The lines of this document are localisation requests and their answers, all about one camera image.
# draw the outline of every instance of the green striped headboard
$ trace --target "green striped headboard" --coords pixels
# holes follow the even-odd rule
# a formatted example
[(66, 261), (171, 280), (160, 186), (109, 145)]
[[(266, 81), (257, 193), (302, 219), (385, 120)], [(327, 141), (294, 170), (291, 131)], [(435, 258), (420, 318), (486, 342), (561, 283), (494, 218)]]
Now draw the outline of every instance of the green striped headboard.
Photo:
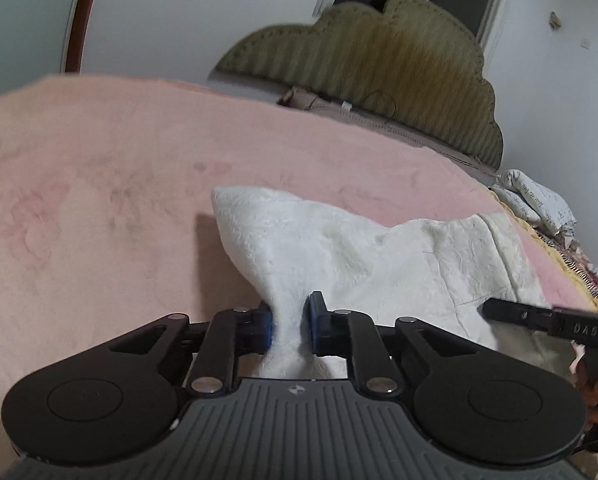
[(217, 70), (323, 92), (498, 168), (503, 137), (474, 36), (426, 0), (330, 7), (314, 25), (275, 25), (234, 45)]

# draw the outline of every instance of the mattress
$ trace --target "mattress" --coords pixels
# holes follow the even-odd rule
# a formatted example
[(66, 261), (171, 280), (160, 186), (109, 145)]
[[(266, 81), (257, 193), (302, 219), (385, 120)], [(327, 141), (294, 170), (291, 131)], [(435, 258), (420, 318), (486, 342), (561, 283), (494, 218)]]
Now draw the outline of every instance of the mattress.
[[(211, 190), (265, 186), (385, 226), (501, 211), (428, 148), (162, 80), (53, 76), (0, 97), (0, 403), (24, 375), (170, 312), (259, 298)], [(591, 309), (519, 228), (554, 304)], [(13, 457), (0, 426), (0, 470)]]

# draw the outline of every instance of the human hand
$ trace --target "human hand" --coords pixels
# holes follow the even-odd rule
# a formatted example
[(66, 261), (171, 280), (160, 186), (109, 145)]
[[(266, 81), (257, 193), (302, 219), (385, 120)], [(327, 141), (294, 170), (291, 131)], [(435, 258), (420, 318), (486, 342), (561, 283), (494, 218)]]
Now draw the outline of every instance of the human hand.
[(582, 393), (582, 397), (586, 406), (588, 406), (588, 418), (586, 421), (586, 431), (598, 424), (598, 381), (590, 383), (586, 373), (586, 367), (583, 359), (577, 363), (575, 370), (576, 382), (575, 386)]

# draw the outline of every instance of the brown wooden door frame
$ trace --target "brown wooden door frame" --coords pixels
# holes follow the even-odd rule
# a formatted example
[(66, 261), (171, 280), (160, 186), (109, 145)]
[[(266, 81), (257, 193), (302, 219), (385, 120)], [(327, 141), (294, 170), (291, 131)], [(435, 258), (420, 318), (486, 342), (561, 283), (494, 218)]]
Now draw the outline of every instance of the brown wooden door frame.
[(86, 41), (86, 31), (88, 30), (88, 20), (90, 19), (93, 1), (77, 0), (74, 7), (70, 39), (68, 40), (68, 49), (65, 55), (64, 70), (66, 72), (80, 72), (83, 44)]

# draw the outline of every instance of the white fleece garment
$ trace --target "white fleece garment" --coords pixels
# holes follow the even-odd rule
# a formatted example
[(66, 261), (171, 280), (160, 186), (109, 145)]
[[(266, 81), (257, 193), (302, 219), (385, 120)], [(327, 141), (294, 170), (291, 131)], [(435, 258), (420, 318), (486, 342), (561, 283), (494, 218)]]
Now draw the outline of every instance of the white fleece garment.
[(345, 362), (316, 358), (301, 335), (306, 297), (393, 325), (414, 316), (563, 377), (569, 342), (485, 322), (490, 297), (546, 306), (540, 283), (505, 213), (387, 228), (337, 207), (261, 187), (218, 187), (213, 208), (223, 247), (274, 315), (271, 349), (257, 374), (341, 378)]

